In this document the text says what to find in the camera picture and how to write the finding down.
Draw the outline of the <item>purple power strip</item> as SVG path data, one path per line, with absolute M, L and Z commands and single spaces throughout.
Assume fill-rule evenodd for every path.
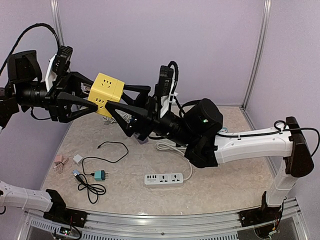
M 121 113 L 120 115 L 127 123 L 130 123 L 131 120 L 133 119 L 133 117 L 128 113 Z M 117 123 L 117 120 L 114 119 L 113 117 L 103 116 L 102 119 L 105 125 Z M 139 139 L 140 134 L 138 132 L 135 132 L 133 136 L 140 145 L 146 144 L 149 141 L 148 138 L 146 138 L 145 140 L 140 140 Z

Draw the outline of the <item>yellow cube socket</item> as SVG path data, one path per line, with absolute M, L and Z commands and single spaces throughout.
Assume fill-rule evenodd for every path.
M 92 85 L 84 83 L 84 89 L 89 90 L 88 100 L 97 105 L 97 114 L 112 118 L 106 109 L 108 101 L 119 103 L 124 91 L 125 83 L 103 73 L 99 73 Z

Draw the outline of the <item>pink charger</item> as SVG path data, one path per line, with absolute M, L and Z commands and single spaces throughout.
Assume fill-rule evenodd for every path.
M 53 169 L 58 173 L 61 174 L 67 162 L 72 158 L 72 156 L 64 156 L 62 154 L 56 155 L 54 159 L 54 166 Z

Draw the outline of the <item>pale blue round charger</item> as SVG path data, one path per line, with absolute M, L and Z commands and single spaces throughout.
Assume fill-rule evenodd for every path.
M 80 175 L 79 171 L 76 169 L 72 171 L 72 174 L 74 177 L 78 177 Z

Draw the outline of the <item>teal charger with cable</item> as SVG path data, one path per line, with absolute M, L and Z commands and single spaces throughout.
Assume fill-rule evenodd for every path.
M 102 158 L 102 157 L 97 157 L 97 156 L 86 156 L 82 159 L 81 162 L 81 168 L 82 168 L 82 172 L 85 176 L 91 176 L 93 177 L 96 181 L 104 181 L 106 179 L 106 175 L 107 173 L 104 170 L 97 170 L 95 172 L 92 173 L 86 173 L 85 171 L 85 161 L 86 160 L 101 160 L 110 164 L 116 164 L 118 162 L 120 162 L 121 160 L 123 160 L 125 157 L 127 157 L 129 155 L 129 149 L 128 147 L 123 143 L 123 142 L 119 142 L 119 141 L 104 141 L 101 144 L 99 144 L 97 146 L 97 149 L 100 149 L 103 145 L 108 145 L 108 144 L 118 144 L 118 145 L 122 145 L 125 150 L 126 153 L 124 155 L 122 155 L 119 159 L 117 159 L 116 161 L 111 161 L 108 160 L 106 158 Z

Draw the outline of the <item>white power strip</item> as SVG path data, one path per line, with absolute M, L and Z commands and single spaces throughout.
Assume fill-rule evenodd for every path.
M 185 157 L 186 147 L 175 146 L 173 144 L 167 143 L 165 141 L 160 141 L 155 144 L 158 151 L 174 151 L 175 153 L 181 155 L 183 159 L 189 165 L 189 174 L 184 178 L 182 173 L 160 173 L 160 174 L 146 174 L 144 176 L 144 186 L 146 188 L 175 188 L 182 187 L 184 182 L 189 180 L 193 175 L 192 164 Z

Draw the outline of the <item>teal power strip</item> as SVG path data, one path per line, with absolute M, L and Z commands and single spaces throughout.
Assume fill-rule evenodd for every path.
M 228 133 L 229 131 L 228 131 L 228 128 L 227 127 L 223 127 L 220 131 L 219 131 L 219 133 Z

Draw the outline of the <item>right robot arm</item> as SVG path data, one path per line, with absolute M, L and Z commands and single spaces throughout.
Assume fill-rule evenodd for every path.
M 157 88 L 150 96 L 146 85 L 126 85 L 112 80 L 105 85 L 105 109 L 124 133 L 145 140 L 151 133 L 184 147 L 184 156 L 197 168 L 217 167 L 228 162 L 278 156 L 283 158 L 273 184 L 262 196 L 256 218 L 266 222 L 299 178 L 314 169 L 301 128 L 294 117 L 278 120 L 273 127 L 236 133 L 222 133 L 223 115 L 207 98 L 187 103 L 188 111 L 171 111 L 175 95 Z

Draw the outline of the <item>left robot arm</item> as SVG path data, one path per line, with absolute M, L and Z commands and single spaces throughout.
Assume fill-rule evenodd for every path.
M 35 50 L 9 55 L 7 59 L 8 82 L 0 89 L 0 128 L 4 129 L 10 118 L 19 111 L 43 108 L 50 120 L 69 123 L 98 110 L 87 100 L 82 84 L 92 86 L 93 81 L 76 71 L 69 71 L 73 49 L 60 46 L 49 61 L 46 76 L 42 75 Z M 50 213 L 63 223 L 70 211 L 60 194 L 52 189 L 32 190 L 0 183 L 0 205 L 33 209 Z

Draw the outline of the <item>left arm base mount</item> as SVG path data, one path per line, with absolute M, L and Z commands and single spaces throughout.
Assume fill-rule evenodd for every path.
M 84 228 L 87 216 L 88 213 L 85 211 L 70 208 L 58 212 L 49 211 L 43 213 L 44 219 L 77 228 Z

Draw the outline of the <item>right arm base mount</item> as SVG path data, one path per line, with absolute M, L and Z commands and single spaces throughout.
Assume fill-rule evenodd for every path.
M 282 211 L 280 207 L 258 207 L 249 210 L 243 210 L 239 212 L 239 218 L 242 227 L 254 226 L 282 217 Z

